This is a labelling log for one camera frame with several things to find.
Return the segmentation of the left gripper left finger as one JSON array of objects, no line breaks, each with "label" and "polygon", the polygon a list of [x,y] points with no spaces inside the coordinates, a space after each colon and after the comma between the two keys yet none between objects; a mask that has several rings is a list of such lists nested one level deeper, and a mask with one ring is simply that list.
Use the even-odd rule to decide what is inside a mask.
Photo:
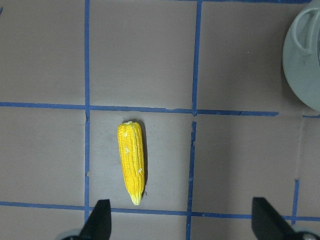
[{"label": "left gripper left finger", "polygon": [[109,240],[111,237],[111,204],[109,199],[99,200],[82,228],[81,240]]}]

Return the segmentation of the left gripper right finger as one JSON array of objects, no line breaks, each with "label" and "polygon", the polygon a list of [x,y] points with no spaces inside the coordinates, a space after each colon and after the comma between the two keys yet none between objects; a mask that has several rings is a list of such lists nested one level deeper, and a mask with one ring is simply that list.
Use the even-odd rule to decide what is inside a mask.
[{"label": "left gripper right finger", "polygon": [[302,239],[264,197],[252,199],[251,228],[257,240]]}]

